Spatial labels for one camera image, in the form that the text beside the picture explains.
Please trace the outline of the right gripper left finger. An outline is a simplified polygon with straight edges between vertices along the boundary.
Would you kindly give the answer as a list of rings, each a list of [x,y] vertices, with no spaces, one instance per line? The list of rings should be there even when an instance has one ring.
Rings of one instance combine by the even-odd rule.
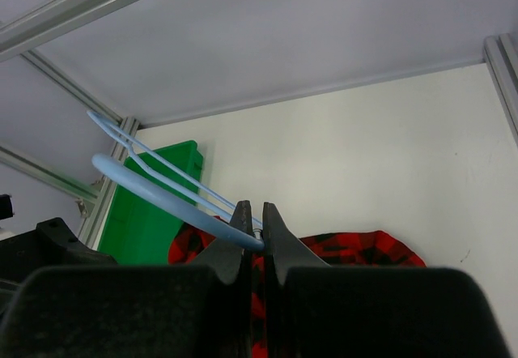
[[[191,262],[214,272],[196,357],[252,355],[252,257],[249,250],[215,239]]]

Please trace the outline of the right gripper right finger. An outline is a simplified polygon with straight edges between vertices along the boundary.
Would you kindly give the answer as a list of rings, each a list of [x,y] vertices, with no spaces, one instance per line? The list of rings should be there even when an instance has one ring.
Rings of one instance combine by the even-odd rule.
[[[265,272],[265,337],[269,357],[295,357],[298,352],[295,294],[287,284],[291,270],[326,268],[287,227],[275,204],[262,211]]]

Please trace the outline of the red black plaid shirt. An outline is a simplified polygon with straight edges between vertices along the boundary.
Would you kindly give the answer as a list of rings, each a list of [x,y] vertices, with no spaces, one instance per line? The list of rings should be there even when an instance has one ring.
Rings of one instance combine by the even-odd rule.
[[[189,224],[182,224],[168,250],[168,264],[192,262],[215,237]],[[300,239],[329,265],[416,266],[425,262],[407,245],[384,231],[333,232]],[[253,357],[267,357],[264,256],[252,256]]]

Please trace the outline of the light blue wire hanger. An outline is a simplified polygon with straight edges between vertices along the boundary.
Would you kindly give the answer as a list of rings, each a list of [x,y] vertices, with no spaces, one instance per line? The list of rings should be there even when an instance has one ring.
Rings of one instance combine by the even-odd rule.
[[[235,209],[236,204],[225,199],[223,196],[217,194],[210,188],[203,185],[200,181],[178,169],[177,166],[171,164],[162,156],[159,156],[156,152],[152,151],[149,147],[141,143],[135,137],[123,131],[119,126],[115,125],[106,117],[103,117],[102,115],[92,110],[89,110],[87,115],[99,128],[105,132],[105,134],[110,136],[116,142],[120,143],[127,150],[130,158],[132,158],[138,167],[141,168],[148,176],[154,178],[155,180],[168,186],[176,192],[183,194],[185,197],[202,205],[223,219],[229,220],[231,218],[230,214],[218,205],[207,199],[204,199],[200,195],[194,193],[191,190],[188,190],[186,187],[179,185],[172,179],[155,171],[148,164],[146,164],[138,154],[135,153],[134,146],[138,146],[150,157],[157,160],[163,166],[172,170],[174,173],[178,174],[187,182],[195,185],[200,190],[205,191],[212,198],[222,203],[224,206]],[[218,239],[229,241],[243,249],[252,251],[261,251],[265,248],[265,243],[261,239],[262,222],[259,219],[252,218],[253,232],[251,234],[241,232],[240,230],[231,227],[230,224],[224,223],[224,221],[218,220],[215,217],[200,211],[195,206],[177,197],[175,194],[167,191],[163,187],[147,180],[145,177],[140,176],[136,172],[129,170],[123,164],[110,156],[96,154],[92,157],[91,162],[93,163],[94,167],[96,167],[108,179],[116,182],[118,185],[127,189],[131,193],[139,196],[140,198],[146,200],[161,210],[166,211],[170,215],[174,215],[175,217],[184,220],[186,223],[191,224],[194,227],[199,228],[200,230],[207,232]]]

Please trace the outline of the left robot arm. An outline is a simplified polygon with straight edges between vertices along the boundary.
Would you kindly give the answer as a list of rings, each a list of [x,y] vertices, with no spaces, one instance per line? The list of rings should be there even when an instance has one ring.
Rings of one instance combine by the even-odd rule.
[[[84,245],[62,218],[39,222],[29,232],[1,240],[1,312],[6,312],[20,284],[42,267],[116,262]]]

